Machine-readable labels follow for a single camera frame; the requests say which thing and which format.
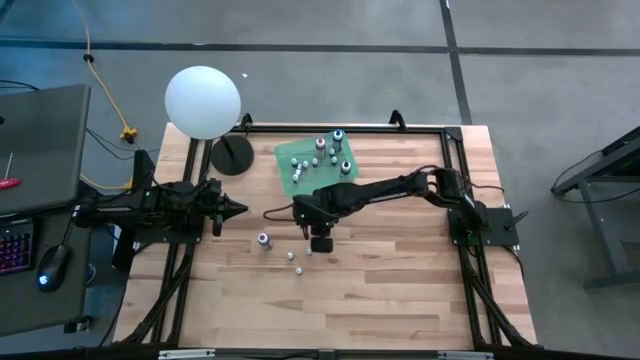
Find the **white globe table lamp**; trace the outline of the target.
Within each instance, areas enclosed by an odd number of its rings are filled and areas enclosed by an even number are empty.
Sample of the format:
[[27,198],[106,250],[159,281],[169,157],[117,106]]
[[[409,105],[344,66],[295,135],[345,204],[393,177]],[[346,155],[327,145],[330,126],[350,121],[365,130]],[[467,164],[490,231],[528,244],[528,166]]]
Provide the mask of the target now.
[[251,168],[255,151],[248,133],[240,130],[247,112],[228,75],[204,65],[184,68],[169,80],[164,106],[180,132],[210,143],[204,155],[218,173],[237,176]]

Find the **red-handled screwdriver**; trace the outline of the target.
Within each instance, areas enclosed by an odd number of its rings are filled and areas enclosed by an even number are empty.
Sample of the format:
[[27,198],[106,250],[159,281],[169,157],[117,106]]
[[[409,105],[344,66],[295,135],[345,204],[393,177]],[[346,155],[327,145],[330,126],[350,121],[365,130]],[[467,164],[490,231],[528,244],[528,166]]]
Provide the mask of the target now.
[[22,180],[15,177],[10,177],[10,170],[13,162],[14,154],[9,155],[7,166],[5,169],[4,177],[0,179],[0,191],[15,188],[22,183]]

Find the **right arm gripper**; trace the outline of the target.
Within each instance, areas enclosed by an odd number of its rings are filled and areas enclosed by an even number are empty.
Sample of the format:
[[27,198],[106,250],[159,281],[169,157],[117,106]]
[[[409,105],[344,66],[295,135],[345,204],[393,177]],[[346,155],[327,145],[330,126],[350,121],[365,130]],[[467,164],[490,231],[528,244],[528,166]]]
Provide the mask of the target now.
[[[292,214],[304,235],[329,235],[344,213],[345,206],[331,195],[322,193],[293,197]],[[331,238],[314,237],[310,243],[312,252],[331,253],[334,248]]]

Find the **backlit black keyboard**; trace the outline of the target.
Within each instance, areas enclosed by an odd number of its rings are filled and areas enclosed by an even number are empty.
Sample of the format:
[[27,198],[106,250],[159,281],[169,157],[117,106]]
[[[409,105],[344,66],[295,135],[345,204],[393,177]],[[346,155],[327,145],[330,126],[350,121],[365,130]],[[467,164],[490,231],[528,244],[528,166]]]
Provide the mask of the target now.
[[35,230],[32,219],[0,222],[0,276],[33,268]]

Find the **black controller box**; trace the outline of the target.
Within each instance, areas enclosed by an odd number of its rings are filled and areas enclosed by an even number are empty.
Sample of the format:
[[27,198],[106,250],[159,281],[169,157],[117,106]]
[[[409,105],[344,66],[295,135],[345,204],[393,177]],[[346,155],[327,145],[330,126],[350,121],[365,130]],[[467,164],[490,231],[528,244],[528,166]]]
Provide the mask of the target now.
[[132,192],[149,188],[152,184],[155,164],[146,150],[136,150],[132,175]]

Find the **silver metal bracket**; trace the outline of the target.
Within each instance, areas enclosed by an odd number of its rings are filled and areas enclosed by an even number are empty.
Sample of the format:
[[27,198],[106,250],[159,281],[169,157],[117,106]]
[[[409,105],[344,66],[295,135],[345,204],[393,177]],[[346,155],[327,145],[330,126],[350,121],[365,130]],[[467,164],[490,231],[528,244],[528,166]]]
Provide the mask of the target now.
[[173,349],[160,351],[157,360],[209,360],[215,357],[215,349]]
[[495,360],[490,352],[439,351],[438,360]]

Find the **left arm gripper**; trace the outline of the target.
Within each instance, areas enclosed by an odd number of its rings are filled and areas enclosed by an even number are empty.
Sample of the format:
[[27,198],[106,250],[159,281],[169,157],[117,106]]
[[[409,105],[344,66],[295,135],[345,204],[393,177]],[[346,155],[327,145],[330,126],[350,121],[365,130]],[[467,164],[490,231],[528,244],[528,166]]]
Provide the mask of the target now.
[[227,194],[222,196],[221,181],[216,178],[202,180],[197,186],[197,215],[212,219],[212,235],[220,237],[224,222],[234,216],[248,211],[248,206],[232,200]]

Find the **dark grey desk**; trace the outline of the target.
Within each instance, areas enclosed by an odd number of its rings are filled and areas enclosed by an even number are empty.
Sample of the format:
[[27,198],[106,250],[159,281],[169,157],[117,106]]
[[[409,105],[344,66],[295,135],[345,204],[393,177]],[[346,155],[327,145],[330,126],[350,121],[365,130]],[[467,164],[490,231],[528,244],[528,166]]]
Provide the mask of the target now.
[[[84,313],[91,230],[78,228],[69,209],[35,217],[34,266],[0,275],[0,336],[62,325]],[[63,244],[70,249],[64,278],[51,292],[38,288],[38,266],[47,250]]]

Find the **dark grey laptop lid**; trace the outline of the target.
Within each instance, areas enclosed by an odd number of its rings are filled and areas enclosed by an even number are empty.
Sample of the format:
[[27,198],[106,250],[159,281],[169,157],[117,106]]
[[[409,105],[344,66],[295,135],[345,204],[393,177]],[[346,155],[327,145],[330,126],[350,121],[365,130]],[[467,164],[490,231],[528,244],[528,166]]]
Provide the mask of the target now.
[[91,88],[86,84],[0,95],[0,215],[76,197]]

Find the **black metal stand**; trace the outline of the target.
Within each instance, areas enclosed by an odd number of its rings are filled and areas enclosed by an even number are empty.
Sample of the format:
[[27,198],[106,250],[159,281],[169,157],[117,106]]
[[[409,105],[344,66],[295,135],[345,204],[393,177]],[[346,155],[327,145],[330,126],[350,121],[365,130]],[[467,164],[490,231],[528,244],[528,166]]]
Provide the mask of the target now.
[[640,126],[594,154],[596,161],[581,161],[561,173],[551,187],[565,203],[574,190],[587,211],[596,239],[602,244],[607,273],[584,284],[587,290],[640,284]]

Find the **black computer mouse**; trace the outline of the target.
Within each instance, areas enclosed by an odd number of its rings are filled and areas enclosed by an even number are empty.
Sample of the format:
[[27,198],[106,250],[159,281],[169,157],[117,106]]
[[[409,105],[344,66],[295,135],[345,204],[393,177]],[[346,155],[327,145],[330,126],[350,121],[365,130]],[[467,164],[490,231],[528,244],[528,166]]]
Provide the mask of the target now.
[[37,287],[41,292],[53,292],[62,285],[70,256],[71,248],[67,245],[46,250],[37,268]]

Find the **teal translucent plastic bin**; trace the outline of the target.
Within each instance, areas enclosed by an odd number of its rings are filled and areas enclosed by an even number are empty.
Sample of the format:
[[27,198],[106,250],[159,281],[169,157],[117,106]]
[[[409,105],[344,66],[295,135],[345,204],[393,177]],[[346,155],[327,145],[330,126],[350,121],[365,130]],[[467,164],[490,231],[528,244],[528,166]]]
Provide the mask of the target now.
[[[329,149],[332,148],[334,131],[280,144],[275,147],[274,153],[277,167],[284,193],[287,196],[310,195],[314,190],[325,186],[341,182],[354,182],[356,180],[359,175],[359,167],[349,143],[349,138],[344,130],[342,130],[344,132],[344,140],[341,151],[336,152],[334,156],[329,154]],[[316,158],[315,139],[317,137],[323,137],[326,141],[326,156],[324,159],[319,160],[318,166],[313,166],[312,159]],[[337,157],[338,163],[336,165],[331,164],[332,157]],[[292,158],[298,160],[297,166],[292,166]],[[308,168],[303,168],[302,166],[302,162],[305,160],[309,162]],[[341,163],[344,161],[349,161],[352,165],[351,173],[348,176],[340,174]],[[299,164],[301,164],[303,170],[299,175],[299,181],[294,182],[292,176],[296,174],[296,168]]]

